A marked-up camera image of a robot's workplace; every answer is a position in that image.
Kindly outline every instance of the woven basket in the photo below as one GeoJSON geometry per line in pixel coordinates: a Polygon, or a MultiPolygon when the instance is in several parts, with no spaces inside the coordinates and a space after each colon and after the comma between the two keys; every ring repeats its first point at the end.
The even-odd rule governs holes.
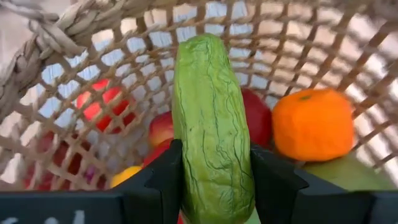
{"type": "Polygon", "coordinates": [[[13,180],[1,182],[1,190],[37,189],[40,177],[46,172],[55,174],[51,178],[52,190],[61,189],[65,181],[72,183],[72,190],[93,190],[99,188],[101,180],[109,180],[127,166],[140,164],[148,153],[149,122],[171,108],[174,58],[178,42],[184,40],[179,30],[191,29],[195,35],[211,32],[208,27],[217,25],[220,29],[215,33],[228,44],[242,86],[256,90],[269,105],[304,88],[330,86],[344,93],[355,107],[353,150],[361,161],[376,170],[382,168],[397,182],[398,107],[392,86],[397,81],[398,60],[388,47],[380,45],[387,36],[394,38],[391,35],[398,28],[398,2],[213,2],[224,8],[224,14],[220,15],[209,15],[209,4],[188,0],[84,0],[70,6],[58,18],[32,4],[0,0],[0,5],[28,18],[29,29],[34,33],[0,77],[2,179],[5,180],[7,172],[14,172],[7,174],[13,180]],[[234,16],[240,7],[238,3],[246,7],[246,15],[234,16]],[[182,4],[195,8],[193,16],[176,19],[174,12],[182,4]],[[144,13],[153,10],[163,13],[163,23],[148,26],[144,13]],[[382,26],[377,32],[363,36],[352,29],[351,22],[359,17],[382,21],[382,26]],[[135,21],[136,30],[121,31],[121,24],[127,19],[135,21]],[[239,26],[247,26],[249,32],[240,32],[239,26]],[[298,31],[291,32],[292,26],[298,27],[298,31]],[[102,30],[110,30],[113,39],[99,48],[92,37],[102,30]],[[166,35],[170,43],[156,43],[153,35],[166,35]],[[131,47],[130,41],[140,42],[143,48],[131,47]],[[350,47],[355,54],[346,54],[350,47]],[[241,55],[233,54],[239,50],[241,55]],[[106,63],[103,59],[114,51],[122,56],[106,63]],[[152,68],[151,72],[146,71],[148,67],[152,68]],[[81,75],[91,69],[97,73],[90,77],[81,75]],[[48,76],[49,70],[60,72],[48,76]],[[103,78],[110,80],[108,86],[121,83],[125,86],[122,97],[114,104],[122,98],[135,97],[136,103],[120,116],[109,113],[112,106],[101,100],[105,90],[91,88],[103,78]],[[68,94],[63,91],[66,86],[72,86],[68,94]],[[25,96],[31,91],[37,92],[38,97],[27,103],[25,96]],[[113,119],[105,132],[98,131],[97,120],[88,121],[83,110],[76,107],[77,96],[85,91],[91,92],[91,101],[101,102],[103,110],[97,120],[104,114],[113,119]],[[52,105],[54,110],[44,113],[46,104],[54,101],[57,102],[52,105]],[[136,118],[124,126],[121,117],[131,112],[136,118]],[[68,117],[67,122],[59,122],[62,116],[68,117]],[[121,133],[109,133],[118,126],[123,127],[121,133]],[[52,144],[46,146],[50,150],[43,153],[42,139],[49,131],[55,136],[50,141],[52,144]],[[91,143],[89,151],[83,141],[91,143]],[[59,167],[52,157],[55,149],[64,145],[68,154],[59,167]],[[75,153],[83,158],[76,175],[68,171],[75,153]],[[32,166],[34,178],[26,187],[23,180],[27,168],[32,166]],[[90,169],[92,180],[87,182],[85,175],[90,169]]]}

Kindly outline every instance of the green fruit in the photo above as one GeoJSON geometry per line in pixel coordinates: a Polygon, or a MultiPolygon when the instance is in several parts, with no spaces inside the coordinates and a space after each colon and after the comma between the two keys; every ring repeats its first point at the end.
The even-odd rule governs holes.
{"type": "Polygon", "coordinates": [[[250,138],[238,79],[213,34],[178,47],[174,138],[183,143],[182,211],[192,224],[244,223],[254,208],[250,138]]]}
{"type": "Polygon", "coordinates": [[[396,189],[388,177],[375,173],[372,168],[359,162],[354,155],[328,162],[305,164],[303,169],[350,191],[396,189]]]}
{"type": "Polygon", "coordinates": [[[261,224],[256,209],[253,210],[253,213],[251,214],[250,218],[244,224],[261,224]]]}

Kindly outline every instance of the yellow fruit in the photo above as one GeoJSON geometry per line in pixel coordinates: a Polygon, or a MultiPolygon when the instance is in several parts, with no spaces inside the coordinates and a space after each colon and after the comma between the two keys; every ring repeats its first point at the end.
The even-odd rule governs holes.
{"type": "Polygon", "coordinates": [[[138,173],[141,169],[142,169],[141,166],[132,166],[132,167],[125,169],[121,173],[116,174],[112,178],[111,187],[116,187],[117,185],[121,184],[128,178],[132,177],[134,174],[138,173]]]}

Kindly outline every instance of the basket handle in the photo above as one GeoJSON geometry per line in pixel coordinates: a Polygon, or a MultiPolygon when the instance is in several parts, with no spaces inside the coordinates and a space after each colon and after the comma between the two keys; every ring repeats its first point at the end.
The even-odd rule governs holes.
{"type": "Polygon", "coordinates": [[[81,11],[89,9],[94,3],[94,0],[79,2],[60,19],[57,14],[47,13],[29,1],[0,0],[1,7],[25,17],[28,28],[34,33],[0,73],[0,123],[28,89],[37,84],[45,59],[54,52],[68,57],[83,53],[85,48],[71,40],[64,30],[74,24],[81,11]]]}

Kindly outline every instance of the cucumber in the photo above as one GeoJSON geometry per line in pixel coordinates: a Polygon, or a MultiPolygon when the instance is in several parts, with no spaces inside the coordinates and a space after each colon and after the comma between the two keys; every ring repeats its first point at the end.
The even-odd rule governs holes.
{"type": "Polygon", "coordinates": [[[223,41],[203,34],[178,47],[174,138],[183,142],[182,211],[192,224],[244,223],[254,209],[242,93],[223,41]]]}

